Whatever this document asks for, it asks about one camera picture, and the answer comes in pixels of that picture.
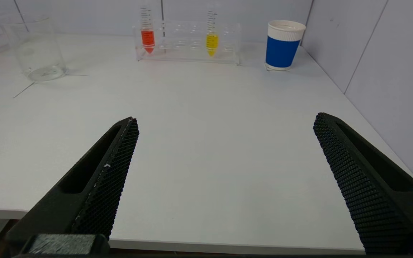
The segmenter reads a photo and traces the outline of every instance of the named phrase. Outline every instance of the tube with yellow liquid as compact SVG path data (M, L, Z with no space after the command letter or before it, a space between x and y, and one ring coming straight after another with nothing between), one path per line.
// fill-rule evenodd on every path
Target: tube with yellow liquid
M219 43L219 36L216 32L216 16L218 15L216 13L216 2L213 3L208 3L208 12L207 14L207 35L206 35L206 49L208 51L208 54L210 57L213 57L214 54L216 53L216 50L218 49L218 43Z

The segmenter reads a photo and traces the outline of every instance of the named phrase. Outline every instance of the white table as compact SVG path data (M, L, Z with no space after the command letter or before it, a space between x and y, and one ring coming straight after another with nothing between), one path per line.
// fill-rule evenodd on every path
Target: white table
M30 84L0 54L0 218L19 219L120 119L138 119L113 248L216 253L362 253L312 126L338 116L407 168L299 49L267 72L136 62L131 37L60 35L70 74Z

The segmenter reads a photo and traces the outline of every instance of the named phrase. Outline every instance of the floor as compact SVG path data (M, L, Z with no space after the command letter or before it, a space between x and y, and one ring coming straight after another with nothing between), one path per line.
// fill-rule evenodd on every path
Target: floor
M18 220L10 220L3 231L0 233L0 258L10 258L9 246L5 241L5 234L18 222ZM132 255L157 255L157 256L209 256L219 255L218 253L189 253L189 252L171 252L171 251L155 251L155 250L134 250L134 249L111 249L110 254L132 256Z

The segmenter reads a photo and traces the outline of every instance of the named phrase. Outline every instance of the yellow liquid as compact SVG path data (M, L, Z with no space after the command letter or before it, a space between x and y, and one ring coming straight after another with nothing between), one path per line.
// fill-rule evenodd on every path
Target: yellow liquid
M219 36L216 34L208 34L206 36L206 49L210 57L214 56L218 48Z

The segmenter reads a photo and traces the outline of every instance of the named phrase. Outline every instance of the tube with red liquid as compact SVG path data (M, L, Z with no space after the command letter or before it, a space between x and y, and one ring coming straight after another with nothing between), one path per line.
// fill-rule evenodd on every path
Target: tube with red liquid
M155 41L154 30L152 28L152 10L147 0L141 2L139 13L141 15L141 39L143 41L143 47L146 49L146 52L151 54L154 50Z

